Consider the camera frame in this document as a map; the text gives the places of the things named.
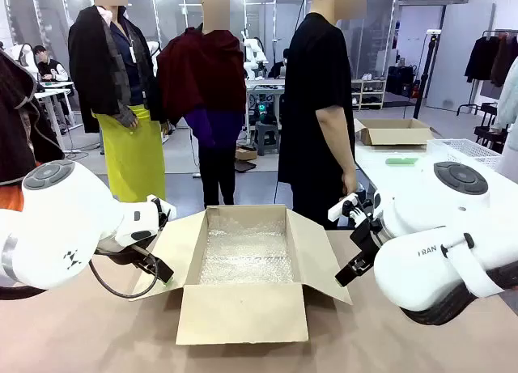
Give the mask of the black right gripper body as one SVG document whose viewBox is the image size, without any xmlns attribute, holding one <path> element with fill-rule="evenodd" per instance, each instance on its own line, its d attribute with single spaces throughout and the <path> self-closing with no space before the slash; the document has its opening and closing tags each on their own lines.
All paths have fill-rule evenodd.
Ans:
<svg viewBox="0 0 518 373">
<path fill-rule="evenodd" d="M 351 240 L 365 255 L 376 255 L 380 246 L 373 239 L 373 235 L 382 230 L 379 219 L 366 218 L 362 222 L 355 223 L 355 229 L 350 235 Z"/>
</svg>

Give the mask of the person's right hand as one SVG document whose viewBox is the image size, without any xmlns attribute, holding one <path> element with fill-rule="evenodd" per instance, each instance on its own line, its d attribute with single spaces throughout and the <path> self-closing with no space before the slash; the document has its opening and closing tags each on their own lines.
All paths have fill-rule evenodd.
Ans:
<svg viewBox="0 0 518 373">
<path fill-rule="evenodd" d="M 343 196 L 347 197 L 358 190 L 356 171 L 344 172 L 342 174 Z"/>
</svg>

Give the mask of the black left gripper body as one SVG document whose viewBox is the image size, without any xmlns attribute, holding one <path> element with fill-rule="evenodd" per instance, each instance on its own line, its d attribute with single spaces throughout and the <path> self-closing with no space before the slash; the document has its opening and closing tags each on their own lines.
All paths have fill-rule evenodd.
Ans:
<svg viewBox="0 0 518 373">
<path fill-rule="evenodd" d="M 134 265 L 147 273 L 155 273 L 157 265 L 148 258 L 148 247 L 154 239 L 155 237 L 149 237 L 136 243 L 136 246 L 143 249 L 143 252 L 135 250 L 132 246 L 124 248 L 121 252 L 108 252 L 97 248 L 96 255 L 106 256 L 118 265 Z"/>
</svg>

